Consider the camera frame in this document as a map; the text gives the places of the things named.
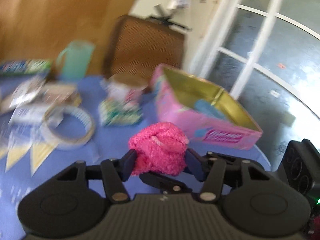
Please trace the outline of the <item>pink fluffy cloth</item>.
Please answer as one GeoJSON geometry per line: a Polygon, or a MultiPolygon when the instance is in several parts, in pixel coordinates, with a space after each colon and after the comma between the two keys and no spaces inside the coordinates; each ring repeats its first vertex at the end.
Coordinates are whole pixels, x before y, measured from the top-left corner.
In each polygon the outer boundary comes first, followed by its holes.
{"type": "Polygon", "coordinates": [[[157,172],[178,176],[186,167],[185,151],[189,140],[183,131],[170,122],[158,122],[133,135],[129,149],[137,152],[133,176],[157,172]]]}

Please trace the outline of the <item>green patterned tissue packet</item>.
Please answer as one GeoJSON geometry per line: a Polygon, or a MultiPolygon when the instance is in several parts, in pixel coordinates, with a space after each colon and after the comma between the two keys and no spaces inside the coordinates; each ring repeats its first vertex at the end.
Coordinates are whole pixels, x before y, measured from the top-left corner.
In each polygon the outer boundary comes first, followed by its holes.
{"type": "Polygon", "coordinates": [[[124,103],[106,98],[99,104],[98,112],[101,126],[131,126],[143,120],[142,109],[134,101],[124,103]]]}

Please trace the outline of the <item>white barcode wipes packet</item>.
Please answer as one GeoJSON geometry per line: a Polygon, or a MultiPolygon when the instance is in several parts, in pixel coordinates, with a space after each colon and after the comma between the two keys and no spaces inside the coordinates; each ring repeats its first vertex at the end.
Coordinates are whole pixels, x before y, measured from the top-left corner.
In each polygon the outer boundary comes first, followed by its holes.
{"type": "Polygon", "coordinates": [[[44,114],[49,108],[50,105],[45,103],[36,103],[17,107],[9,120],[9,124],[41,124],[43,122],[44,114]]]}

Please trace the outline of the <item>smiley face packet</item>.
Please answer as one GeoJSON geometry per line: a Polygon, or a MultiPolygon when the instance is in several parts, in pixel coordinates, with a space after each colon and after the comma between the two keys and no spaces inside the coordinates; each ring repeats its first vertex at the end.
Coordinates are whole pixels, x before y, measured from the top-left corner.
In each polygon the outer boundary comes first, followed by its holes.
{"type": "Polygon", "coordinates": [[[45,79],[40,76],[21,83],[12,93],[1,100],[1,114],[32,102],[41,92],[45,79]]]}

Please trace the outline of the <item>pink biscuit tin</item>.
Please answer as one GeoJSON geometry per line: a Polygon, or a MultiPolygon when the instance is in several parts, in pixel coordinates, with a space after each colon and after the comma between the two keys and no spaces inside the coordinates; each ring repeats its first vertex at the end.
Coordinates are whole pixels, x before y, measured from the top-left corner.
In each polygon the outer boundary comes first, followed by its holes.
{"type": "Polygon", "coordinates": [[[191,141],[249,150],[263,135],[244,107],[208,80],[160,64],[151,88],[158,120],[175,124],[191,141]]]}

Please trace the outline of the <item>round paper tub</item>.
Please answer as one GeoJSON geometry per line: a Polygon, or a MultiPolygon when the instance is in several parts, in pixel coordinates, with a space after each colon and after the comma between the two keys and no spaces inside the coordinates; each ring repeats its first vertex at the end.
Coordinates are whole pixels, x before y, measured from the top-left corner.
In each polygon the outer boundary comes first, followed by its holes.
{"type": "Polygon", "coordinates": [[[144,90],[149,83],[135,74],[117,73],[107,80],[107,100],[118,103],[140,104],[144,90]]]}

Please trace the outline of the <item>clear tape roll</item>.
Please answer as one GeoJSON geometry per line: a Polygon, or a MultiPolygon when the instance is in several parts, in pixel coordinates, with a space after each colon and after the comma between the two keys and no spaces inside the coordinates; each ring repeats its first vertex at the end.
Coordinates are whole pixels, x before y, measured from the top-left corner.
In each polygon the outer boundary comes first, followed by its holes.
{"type": "Polygon", "coordinates": [[[52,105],[46,110],[40,135],[48,144],[69,151],[85,146],[95,133],[95,120],[83,108],[52,105]]]}

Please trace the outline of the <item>blue patterned tablecloth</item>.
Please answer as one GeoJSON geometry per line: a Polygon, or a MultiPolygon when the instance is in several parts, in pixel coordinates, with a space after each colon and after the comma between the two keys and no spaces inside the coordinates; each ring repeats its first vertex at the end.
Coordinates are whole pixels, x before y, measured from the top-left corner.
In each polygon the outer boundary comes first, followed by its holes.
{"type": "MultiPolygon", "coordinates": [[[[1,78],[1,94],[3,96],[9,94],[27,78],[1,78]]],[[[144,115],[142,122],[134,126],[101,126],[98,105],[106,97],[103,83],[100,76],[89,76],[78,81],[78,91],[82,98],[81,107],[94,117],[97,124],[94,136],[85,146],[71,151],[55,149],[33,176],[30,171],[30,152],[7,172],[6,157],[1,159],[1,239],[22,239],[25,236],[17,217],[17,207],[26,194],[77,160],[93,165],[100,164],[104,159],[121,158],[128,150],[129,138],[158,121],[153,93],[147,93],[143,95],[141,101],[144,115]]],[[[212,151],[246,158],[259,162],[267,171],[271,170],[270,162],[257,146],[250,150],[237,150],[194,141],[190,142],[189,146],[199,155],[212,151]]],[[[130,197],[136,193],[159,193],[158,189],[144,184],[139,177],[131,177],[124,184],[130,197]]]]}

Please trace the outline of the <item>silver foil packet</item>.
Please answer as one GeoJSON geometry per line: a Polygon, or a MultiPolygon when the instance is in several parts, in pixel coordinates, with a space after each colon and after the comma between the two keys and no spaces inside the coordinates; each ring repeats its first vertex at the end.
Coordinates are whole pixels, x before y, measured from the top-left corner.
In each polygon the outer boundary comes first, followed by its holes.
{"type": "Polygon", "coordinates": [[[68,104],[78,107],[82,103],[82,98],[76,84],[48,82],[41,88],[35,102],[68,104]]]}

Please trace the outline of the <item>teal plastic mug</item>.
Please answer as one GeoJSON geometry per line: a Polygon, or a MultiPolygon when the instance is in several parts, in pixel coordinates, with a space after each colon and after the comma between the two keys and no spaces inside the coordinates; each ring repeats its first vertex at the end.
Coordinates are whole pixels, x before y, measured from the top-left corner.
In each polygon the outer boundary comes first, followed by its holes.
{"type": "Polygon", "coordinates": [[[74,40],[61,51],[56,65],[61,66],[60,77],[63,80],[78,80],[85,77],[95,45],[84,40],[74,40]]]}

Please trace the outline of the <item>brown woven chair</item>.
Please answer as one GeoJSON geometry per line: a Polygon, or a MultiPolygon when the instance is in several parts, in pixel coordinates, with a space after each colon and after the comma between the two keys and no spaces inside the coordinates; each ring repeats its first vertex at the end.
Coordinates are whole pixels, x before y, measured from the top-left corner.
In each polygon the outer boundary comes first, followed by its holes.
{"type": "Polygon", "coordinates": [[[164,24],[130,15],[120,16],[109,39],[103,75],[109,78],[117,73],[127,73],[150,81],[161,63],[180,69],[184,41],[184,34],[164,24]]]}

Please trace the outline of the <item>toothpaste box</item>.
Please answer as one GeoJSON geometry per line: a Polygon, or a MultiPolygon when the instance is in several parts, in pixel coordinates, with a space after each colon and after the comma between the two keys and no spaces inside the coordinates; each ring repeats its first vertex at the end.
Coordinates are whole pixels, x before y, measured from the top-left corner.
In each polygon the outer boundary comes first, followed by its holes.
{"type": "Polygon", "coordinates": [[[28,59],[1,62],[1,76],[20,76],[50,72],[52,60],[28,59]]]}

